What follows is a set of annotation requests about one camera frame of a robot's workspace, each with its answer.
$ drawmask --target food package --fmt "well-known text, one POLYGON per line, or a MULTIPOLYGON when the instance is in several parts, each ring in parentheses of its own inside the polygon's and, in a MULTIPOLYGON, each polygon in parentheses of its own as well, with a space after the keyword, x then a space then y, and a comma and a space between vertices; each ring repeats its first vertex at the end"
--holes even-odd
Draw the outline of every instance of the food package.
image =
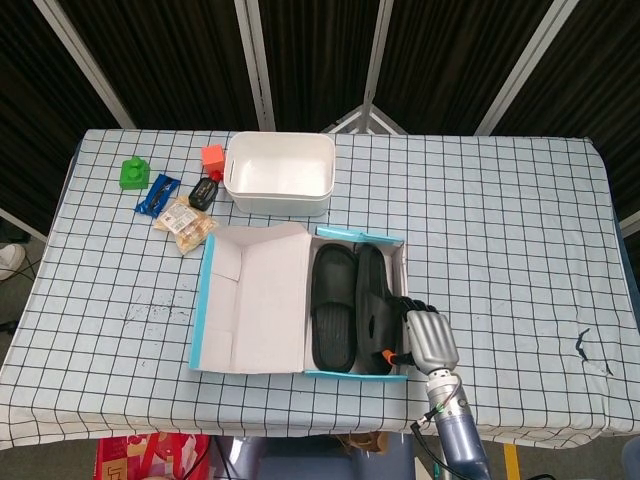
POLYGON ((209 441, 207 435, 164 432, 102 438, 93 480, 207 480, 209 441))
POLYGON ((169 200, 169 195, 171 195, 171 192, 173 192, 178 185, 180 185, 180 180, 167 177, 161 173, 158 175, 158 178, 156 178, 156 181, 153 182, 146 198, 140 202, 134 210, 138 213, 144 213, 145 215, 151 215, 153 218, 158 218, 167 200, 169 200))
POLYGON ((154 228, 173 233, 176 245, 184 255, 200 245, 217 225, 205 212, 190 207, 189 198, 181 195, 158 217, 154 228))

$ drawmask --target yellow floor marking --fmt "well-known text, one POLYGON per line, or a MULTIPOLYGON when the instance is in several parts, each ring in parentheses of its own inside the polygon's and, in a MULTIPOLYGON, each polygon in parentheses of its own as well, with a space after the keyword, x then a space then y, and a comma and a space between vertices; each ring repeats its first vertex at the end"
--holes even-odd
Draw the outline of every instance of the yellow floor marking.
POLYGON ((516 453, 515 445, 504 444, 504 465, 507 469, 507 480, 520 480, 520 467, 518 466, 518 454, 516 453))

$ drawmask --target black slipper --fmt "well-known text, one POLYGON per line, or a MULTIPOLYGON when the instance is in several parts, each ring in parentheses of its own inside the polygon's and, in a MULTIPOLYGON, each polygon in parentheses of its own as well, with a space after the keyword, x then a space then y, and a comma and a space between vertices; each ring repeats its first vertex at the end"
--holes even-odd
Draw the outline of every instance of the black slipper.
POLYGON ((348 372, 356 358, 356 256, 329 243, 316 254, 311 275, 313 361, 320 370, 348 372))
POLYGON ((358 254, 356 328, 358 361, 366 373, 386 375, 391 365, 382 352, 395 352, 400 322, 391 306, 384 256, 377 247, 362 246, 358 254))

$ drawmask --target checkered tablecloth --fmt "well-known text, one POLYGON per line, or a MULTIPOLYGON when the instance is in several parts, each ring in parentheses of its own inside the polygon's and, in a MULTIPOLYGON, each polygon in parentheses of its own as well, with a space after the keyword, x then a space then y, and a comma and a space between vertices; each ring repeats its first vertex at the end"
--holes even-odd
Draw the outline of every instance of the checkered tablecloth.
MULTIPOLYGON (((427 410, 417 372, 383 384, 189 370, 202 247, 182 257, 171 235, 134 213, 146 190, 122 191, 120 166, 139 155, 152 181, 165 172, 188 194, 203 176, 200 148, 232 135, 87 133, 0 374, 1 448, 155 430, 407 431, 427 410)), ((561 448, 640 430, 640 336, 589 141, 335 142, 325 216, 247 215, 224 189, 213 216, 406 238, 410 294, 449 316, 484 438, 561 448)))

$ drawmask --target black curtain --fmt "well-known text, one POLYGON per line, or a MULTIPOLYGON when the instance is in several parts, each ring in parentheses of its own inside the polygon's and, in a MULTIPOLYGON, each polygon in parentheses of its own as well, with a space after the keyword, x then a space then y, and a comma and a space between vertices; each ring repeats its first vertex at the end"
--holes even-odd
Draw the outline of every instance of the black curtain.
POLYGON ((0 207, 47 234, 77 143, 118 124, 33 2, 2 2, 0 39, 0 207))
POLYGON ((258 128, 233 0, 60 3, 138 128, 258 128))
POLYGON ((636 277, 636 283, 640 286, 640 232, 624 239, 624 243, 629 254, 629 261, 633 266, 633 274, 636 277))
POLYGON ((618 217, 640 210, 640 3, 578 3, 494 130, 591 137, 618 217))
POLYGON ((396 0, 373 103, 409 133, 473 135, 550 0, 396 0))
POLYGON ((362 104, 377 0, 260 0, 278 130, 318 132, 362 104))

